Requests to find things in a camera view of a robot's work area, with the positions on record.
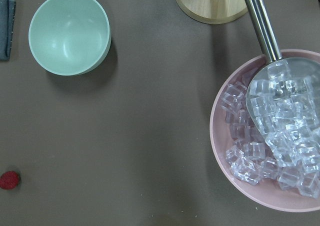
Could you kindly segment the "red strawberry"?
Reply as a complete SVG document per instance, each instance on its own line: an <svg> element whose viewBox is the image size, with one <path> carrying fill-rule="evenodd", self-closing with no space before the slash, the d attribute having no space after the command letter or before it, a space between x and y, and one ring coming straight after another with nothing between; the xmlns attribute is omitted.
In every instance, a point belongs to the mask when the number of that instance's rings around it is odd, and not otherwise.
<svg viewBox="0 0 320 226"><path fill-rule="evenodd" d="M7 171L0 176L0 188L3 190L12 190L18 186L21 181L20 175L15 171Z"/></svg>

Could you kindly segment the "clear ice cubes pile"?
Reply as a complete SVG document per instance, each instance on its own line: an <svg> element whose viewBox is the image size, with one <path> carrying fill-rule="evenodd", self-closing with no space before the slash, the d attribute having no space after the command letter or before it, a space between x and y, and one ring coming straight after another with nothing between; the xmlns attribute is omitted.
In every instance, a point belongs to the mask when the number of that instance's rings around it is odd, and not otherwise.
<svg viewBox="0 0 320 226"><path fill-rule="evenodd" d="M288 63L267 67L267 79L229 84L221 96L232 146L225 158L239 180L264 179L305 197L320 195L320 121L312 79L292 77Z"/></svg>

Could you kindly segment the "wooden cup stand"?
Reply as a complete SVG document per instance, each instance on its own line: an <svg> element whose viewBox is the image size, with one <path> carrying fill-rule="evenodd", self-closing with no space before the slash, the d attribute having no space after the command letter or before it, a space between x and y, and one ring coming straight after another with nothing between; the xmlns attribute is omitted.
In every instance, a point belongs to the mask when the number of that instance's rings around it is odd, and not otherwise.
<svg viewBox="0 0 320 226"><path fill-rule="evenodd" d="M176 0L190 18L219 25L235 21L248 12L245 0Z"/></svg>

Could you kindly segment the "mint green bowl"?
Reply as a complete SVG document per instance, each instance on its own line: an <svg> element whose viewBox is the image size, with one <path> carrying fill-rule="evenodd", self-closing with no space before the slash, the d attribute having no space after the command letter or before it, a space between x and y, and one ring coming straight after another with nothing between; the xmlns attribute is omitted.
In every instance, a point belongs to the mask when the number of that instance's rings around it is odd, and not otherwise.
<svg viewBox="0 0 320 226"><path fill-rule="evenodd" d="M97 0L46 0L28 31L36 62L59 76L82 75L98 67L111 39L108 16Z"/></svg>

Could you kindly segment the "steel ice scoop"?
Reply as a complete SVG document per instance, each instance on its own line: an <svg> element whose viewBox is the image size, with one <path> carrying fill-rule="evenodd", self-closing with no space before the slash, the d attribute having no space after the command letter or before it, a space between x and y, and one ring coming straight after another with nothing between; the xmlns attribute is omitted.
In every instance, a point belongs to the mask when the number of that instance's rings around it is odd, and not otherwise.
<svg viewBox="0 0 320 226"><path fill-rule="evenodd" d="M252 76L246 107L262 135L320 126L320 64L284 58L263 0L244 0L266 63Z"/></svg>

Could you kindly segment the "pink bowl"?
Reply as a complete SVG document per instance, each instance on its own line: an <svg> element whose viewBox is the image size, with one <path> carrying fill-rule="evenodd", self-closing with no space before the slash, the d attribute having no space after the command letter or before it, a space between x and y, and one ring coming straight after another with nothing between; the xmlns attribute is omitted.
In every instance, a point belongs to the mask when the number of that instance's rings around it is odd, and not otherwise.
<svg viewBox="0 0 320 226"><path fill-rule="evenodd" d="M221 108L220 103L222 93L228 84L239 81L243 74L252 69L259 68L266 63L263 55L256 56L242 64L236 69L223 83L214 100L210 120L209 135L212 151L220 170L228 181L249 199L270 209L304 213L313 212L320 209L320 199L302 196L295 189L281 190L280 186L270 179L263 180L258 185L253 186L235 178L231 172L231 168L225 159L225 152L231 147L232 138L230 130L225 122L226 112Z"/></svg>

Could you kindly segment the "grey folded cloth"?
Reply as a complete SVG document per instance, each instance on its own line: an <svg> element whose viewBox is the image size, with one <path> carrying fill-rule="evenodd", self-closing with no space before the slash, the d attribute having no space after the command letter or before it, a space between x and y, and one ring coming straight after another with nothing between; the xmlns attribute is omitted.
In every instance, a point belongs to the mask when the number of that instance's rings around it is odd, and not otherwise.
<svg viewBox="0 0 320 226"><path fill-rule="evenodd" d="M11 55L16 0L0 0L0 60L8 61Z"/></svg>

